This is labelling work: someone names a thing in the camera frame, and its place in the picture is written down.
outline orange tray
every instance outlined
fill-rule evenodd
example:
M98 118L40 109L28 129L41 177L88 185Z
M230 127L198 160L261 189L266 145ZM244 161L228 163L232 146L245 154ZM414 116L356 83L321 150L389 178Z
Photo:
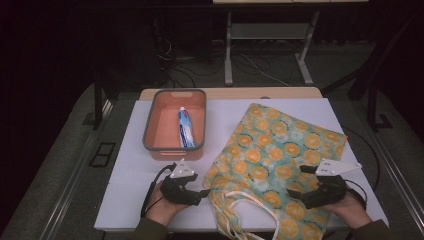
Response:
M180 107L188 111L196 147L181 147L178 121ZM203 90L163 89L153 98L143 144L156 160L198 160L203 155L205 126L206 93Z

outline black cable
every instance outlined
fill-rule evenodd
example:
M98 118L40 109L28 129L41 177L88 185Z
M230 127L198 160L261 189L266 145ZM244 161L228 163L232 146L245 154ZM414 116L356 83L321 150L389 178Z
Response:
M194 79L190 76L190 74L188 74L188 73L186 73L186 72L184 72L180 69L176 69L176 68L170 68L170 69L186 75L190 79L191 83L193 83L193 88L196 88L196 83L194 82Z
M238 65L238 63L237 62L239 62L239 60L237 60L236 58L234 58L234 57L231 57L231 63L238 69L238 70L240 70L241 72L243 72L243 73L245 73L245 74L248 74L248 75L261 75L261 73L260 72L258 72L258 69L255 69L255 72L254 73L250 73L250 72L247 72L247 71L245 71L245 70L243 70L243 69L241 69L241 67Z
M276 58L276 57L280 57L280 56L282 56L282 55L285 55L285 54L283 54L283 53L280 53L280 54L275 54L275 55L273 55L273 56L268 56L268 57L265 57L265 56L263 56L263 55L261 55L261 54L259 54L258 52L262 52L263 50L263 45L266 45L266 44L260 44L261 45L261 49L259 49L259 50L253 50L252 49L252 44L250 44L250 48L251 49L248 49L247 47L243 47L243 46L241 46L240 44L238 44L238 43L236 43L235 45L234 45L234 47L236 47L236 48L238 48L239 50L238 51L251 51L252 52L252 54L254 54L254 55L258 55L258 56L260 56L260 57L258 57L258 58L261 58L261 59L274 59L274 58ZM295 47L293 47L293 48L291 48L290 50L289 50L289 52L290 53L292 53L292 54L294 54L294 53L296 53L297 51L297 49L299 49L299 48L301 48L303 46L303 44L301 44L301 43L296 43L296 46Z
M150 208L152 208L156 203L158 203L160 200L162 200L164 198L164 196L162 196L161 198L159 198L158 200L156 200L154 203L152 203L152 205L150 205L147 209L146 209L146 213L150 210Z
M245 58L247 61L249 61L250 62L250 64L254 67L254 69L256 69L256 71L258 71L258 73L260 73L260 74L262 74L262 75L264 75L265 77L267 77L267 78L270 78L270 79L272 79L272 80L275 80L275 81L277 81L277 82L280 82L280 83L282 83L282 84L284 84L285 86L287 86L287 87L291 87L291 85L289 85L288 83L286 83L286 82L284 82L283 80L280 80L280 79L277 79L277 78L275 78L275 77L273 77L273 76L270 76L270 75L268 75L268 74L266 74L266 73L264 73L262 70L261 70L261 68L260 67L258 67L258 65L256 64L256 63L254 63L249 57L247 57L246 55L244 55L244 54L240 54L240 56L242 56L243 58Z
M370 148L372 154L374 155L375 162L377 164L377 179L375 180L375 183L372 187L372 190L375 191L378 187L378 184L380 183L380 175L381 175L381 166L380 166L380 160L378 159L377 153L375 152L374 148L371 146L371 144L361 135L359 135L357 132L353 131L352 129L342 126L342 128L348 130L349 132L353 133L355 136L359 137L362 141L364 141L365 144L368 145Z
M178 80L172 78L171 76L168 75L167 78L169 80L171 80L171 82L173 83L173 88L175 88L175 84L180 85L181 88L186 88L186 86L184 86L182 83L180 83Z
M164 168L162 168L162 170L159 171L159 173L156 175L155 180L153 180L153 182L150 183L150 187L149 190L147 191L146 194L146 198L144 199L143 202L143 206L141 207L141 213L140 213L140 217L144 218L146 216L146 212L147 212L147 204L149 203L150 197L152 196L153 190L155 189L156 183L160 177L160 175L162 175L163 172L165 172L167 169L169 170L173 170L175 168L175 165L167 165Z
M223 59L222 59L222 61L221 61L221 62L220 62L220 64L219 64L219 66L218 66L218 69L217 69L217 70L215 70L215 71L213 71L213 72L211 72L211 73L204 73L204 74L202 74L202 73L197 73L197 72L195 72L195 71L191 70L190 68L185 67L185 66L182 66L182 65L178 65L178 66L176 66L176 67L184 68L185 70L187 70L187 71L189 71L189 72L191 72L191 73L193 73L194 75L199 76L199 77L207 77L207 76L213 76L213 75L217 74L217 73L219 72L219 70L221 70L222 65L224 65L224 60L225 60L225 59L223 58Z
M167 49L166 52L162 51L162 49L161 49L161 44L160 44L161 41L165 41L167 43L167 45L168 45L168 49ZM157 38L157 42L158 42L158 51L162 51L162 53L164 55L170 56L170 53L172 51L172 44L171 44L171 42L168 39L163 38L163 37L158 37Z
M102 240L104 240L104 239L105 239L105 237L106 237L106 232L105 232L105 231L103 231L103 234L102 234Z
M361 190L362 190L362 192L364 193L364 196L365 196L365 198L364 198L364 201L365 201L365 203L367 203L368 202L368 195L367 195L367 192L365 192L365 190L359 185L359 184L357 184L356 182L354 182L354 181L351 181L351 180L348 180L348 179L343 179L345 182L350 182L350 183L352 183L352 184L354 184L354 185L356 185L358 188L360 188Z
M266 45L273 45L274 43L275 43L275 41L273 41L273 40L271 40L270 42L272 42L272 44L268 44L268 40L266 40L265 41L265 43L263 43L263 41L261 41L261 42L259 42L258 43L258 45L259 45L259 49L258 50L256 50L256 49L252 49L252 53L255 55L255 56L258 56L258 58L261 58L261 59L273 59L273 58L276 58L277 56L279 56L278 54L277 55L273 55L273 56L271 56L271 57L264 57L261 53L264 51L263 50L263 48L266 46Z
M247 63L240 62L241 64L243 64L246 67L249 67L249 68L252 68L252 69L255 69L255 70L258 70L258 71L268 71L269 69L271 69L271 64L269 63L269 61L267 59L258 58L258 57L256 58L256 59L263 60L266 63L267 67L262 68L256 63L252 64L253 61L251 59L255 58L255 57L248 57L245 54L239 54L238 56L241 56L245 61L247 61Z

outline tabletop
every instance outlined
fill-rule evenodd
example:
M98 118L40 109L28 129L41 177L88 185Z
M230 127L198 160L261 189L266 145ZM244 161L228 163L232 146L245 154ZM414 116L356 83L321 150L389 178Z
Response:
M141 204L150 182L165 165L172 162L154 160L142 144L151 99L158 90L144 90L140 100L134 106L97 216L94 226L96 229L107 232L133 231L138 224ZM203 189L202 182L207 170L224 148L232 130L252 102L265 104L312 124L342 132L328 99L322 98L319 90L314 87L205 88L203 90L208 98L206 141L203 157L188 163L199 175L196 181L189 182L186 186L192 191ZM260 99L264 96L271 99ZM342 161L357 163L349 143L345 146ZM354 180L365 189L370 216L373 219L383 219L387 223L387 218L362 170L343 174L343 178ZM249 219L242 223L242 227L247 231L273 231L275 228L274 220L263 209L252 207L248 203L240 203L234 207L234 210L241 219ZM328 228L336 230L345 229L346 226L332 215ZM199 206L190 207L179 213L169 225L169 229L174 232L216 231L209 199L202 199Z
M343 3L368 2L368 0L213 0L216 4L244 4L244 3Z

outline sleeve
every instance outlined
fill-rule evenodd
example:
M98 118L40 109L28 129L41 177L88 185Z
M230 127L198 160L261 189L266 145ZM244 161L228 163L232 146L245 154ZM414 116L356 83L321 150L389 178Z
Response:
M135 229L132 240L165 240L168 228L148 218L141 218Z
M390 231L383 220L378 220L351 231L356 240L395 240L396 236Z

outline cable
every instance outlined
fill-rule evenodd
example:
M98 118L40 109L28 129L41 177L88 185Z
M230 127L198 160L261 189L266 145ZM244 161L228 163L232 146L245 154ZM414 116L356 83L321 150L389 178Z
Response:
M144 199L143 206L141 207L141 213L140 217L144 218L146 216L146 212L148 210L147 204L149 203L150 197L152 196L153 190L155 189L156 183L159 179L159 177L162 175L163 172L165 172L167 169L173 170L175 168L175 165L167 165L162 170L159 171L159 173L156 175L155 180L153 180L152 183L150 183L149 190L147 191L146 198Z
M255 71L254 73L251 73L251 72L247 72L247 71L245 71L245 70L243 70L239 65L238 65L238 60L236 59L236 58L234 58L234 57L231 57L231 63L238 69L238 70L240 70L241 72L243 72L243 73L245 73L245 74L248 74L248 75L252 75L252 76L255 76L255 75L260 75L261 73L260 72L258 72L258 71Z
M152 208L156 203L158 203L160 200L162 200L164 198L164 196L162 196L161 198L159 198L158 200L156 200L154 203L152 203L152 205L150 205L147 209L146 209L146 213L150 210L150 208Z
M179 65L179 66L176 66L176 67L184 68L185 70L187 70L187 71L189 71L189 72L191 72L191 73L193 73L194 75L199 76L199 77L207 77L207 76L213 76L213 75L217 74L217 73L219 72L219 70L221 70L222 65L224 65L224 60L225 60L225 59L223 58L223 59L222 59L222 61L221 61L221 62L220 62L220 64L219 64L219 66L218 66L218 69L217 69L217 70L215 70L215 71L213 71L213 72L211 72L211 73L205 73L205 74L197 73L197 72L195 72L195 71L191 70L190 68L185 67L185 66L182 66L182 65Z
M171 76L167 76L167 78L169 80L171 80L171 82L173 83L173 88L175 88L175 84L180 85L181 88L187 88L186 86L184 86L183 84L181 84L178 80L173 79Z
M105 231L103 231L103 233L102 233L102 240L104 240L105 239L105 237L106 237L106 232Z
M159 58L162 58L163 60L166 60L166 61L171 61L172 60L172 56L170 56L169 54L171 53L171 51L172 51L172 44L171 44L171 42L168 40L168 39L166 39L166 38L162 38L162 37L159 37L158 38L158 40L164 40L165 42L167 42L168 43L168 46L169 46L169 48L168 48L168 50L163 54L164 56L162 56L162 54L157 54L157 56L159 57Z
M166 87L168 87L168 80L171 80L172 88L175 88L175 82L169 75L166 76Z
M342 128L344 128L344 129L346 129L346 130L348 130L349 132L351 132L351 133L353 133L355 136L357 136L357 137L359 137L362 141L364 141L364 143L365 144L367 144L367 146L370 148L370 150L371 150L371 152L372 152L372 154L373 154L373 156L374 156L374 159L375 159L375 162L376 162L376 164L377 164L377 179L375 180L375 183L374 183L374 185L373 185L373 187L372 187L372 190L375 192L375 190L377 189L377 187L378 187L378 184L380 183L380 175L381 175L381 166L380 166L380 160L378 159L378 156L377 156L377 153L375 152L375 150L374 150L374 148L371 146L371 144L364 138L364 137L362 137L361 135L359 135L357 132L355 132L355 131L353 131L352 129L350 129L350 128L348 128L348 127L345 127L345 126L341 126Z
M193 88L196 88L196 83L194 82L194 79L188 73L184 72L183 70L176 69L176 68L170 68L170 69L186 75L190 79L191 83L193 83Z
M358 188L360 188L361 190L362 190L362 192L364 193L364 196L365 196L365 198L364 198L364 201L365 201L365 203L367 203L368 202L368 195L367 195L367 192L365 192L365 190L359 185L359 184L357 184L356 182L354 182L354 181L351 181L351 180L348 180L348 179L343 179L345 182L350 182L350 183L352 183L352 184L354 184L354 185L356 185Z
M252 65L253 66L255 66L256 67L256 69L260 72L260 73L262 73L262 75L264 75L265 77L268 77L268 78L271 78L271 79L273 79L273 80L275 80L275 81L277 81L277 82L280 82L280 83L282 83L282 84L284 84L284 85L286 85L287 87L291 87L289 84L287 84L287 83L285 83L284 81L282 81L282 80L279 80L279 79L277 79L277 78L274 78L274 77L272 77L272 76L269 76L268 74L266 74L266 73L264 73L264 72L262 72L262 70L260 70L259 68L258 68L258 66L252 61L252 60L250 60L250 58L248 58L246 55L244 55L244 54L240 54L240 56L242 56L242 57L244 57L244 58L246 58L250 63L252 63Z
M265 56L261 55L260 52L263 52L262 49L264 48L264 45L267 45L267 43L265 43L265 44L259 43L259 44L261 45L259 50L252 49L252 47L253 47L252 44L250 44L250 49L249 48L246 48L246 47L243 47L242 45L239 44L238 41L232 47L237 47L239 49L239 51L251 51L252 54L259 55L260 58L262 58L262 59L273 59L273 58L276 58L276 57L285 55L285 54L280 53L280 54L275 54L273 56L265 57ZM299 49L299 48L301 48L303 46L303 44L300 43L300 42L299 43L298 42L295 42L295 45L296 46L294 46L291 49L289 49L288 52L290 52L291 54L294 54L294 53L298 52L297 49Z
M266 45L266 44L268 44L268 42L266 42L265 44L261 44L261 49L263 48L262 46L264 46L264 45ZM239 48L239 49L241 49L241 50L248 50L247 48L244 48L244 47L242 47L240 44L238 44L238 42L236 42L232 47L237 47L237 48ZM290 50L289 50L289 52L291 52L291 53L295 53L295 52L297 52L297 49L299 49L300 47L302 47L302 44L296 44L296 46L294 46L293 48L291 48ZM266 61L266 59L272 59L272 58L275 58L275 57L278 57L278 56L281 56L281 54L277 54L277 55L274 55L274 56L272 56L272 57L264 57L264 56L261 56L260 57L260 59L262 59L262 60L265 60ZM292 77L293 76L293 70L296 68L296 67L298 67L298 66L294 66L293 68L292 68L292 70L290 71L290 77L286 77L286 78L284 78L283 80L280 80L280 79L277 79L277 78L274 78L274 77L272 77L272 76L270 76L270 75L268 75L268 74L266 74L266 73L264 73L263 71L264 71L264 69L259 69L260 71L259 71L259 73L250 73L250 72L247 72L247 71L245 71L245 70L243 70L243 69L241 69L240 68L240 66L238 65L238 63L237 63L237 59L236 58L234 58L233 59L234 61L232 62L233 64L234 64L234 66L235 67L237 67L241 72L244 72L244 73L246 73L246 74L249 74L249 75L259 75L259 74L262 74L262 75L264 75L264 76L266 76L266 77L268 77L268 78L271 78L271 79L273 79L273 80L276 80L276 81L278 81L278 82L281 82L281 83L283 83L284 85L288 85L287 83L286 83L286 81L288 80L288 81L290 81L291 79L294 79L294 80L299 80L300 78L299 77Z
M260 70L260 71L268 71L269 69L271 69L271 64L265 58L247 57L244 54L239 54L239 55L242 56L244 59L246 59L248 61L248 63L250 63L250 64L246 64L246 63L240 62L241 64L243 64L246 67L249 67L249 68L252 68L252 69L255 69L255 70ZM267 67L266 68L261 68L261 67L258 66L258 64L252 64L253 61L251 60L251 58L257 58L257 59L263 60L267 64Z

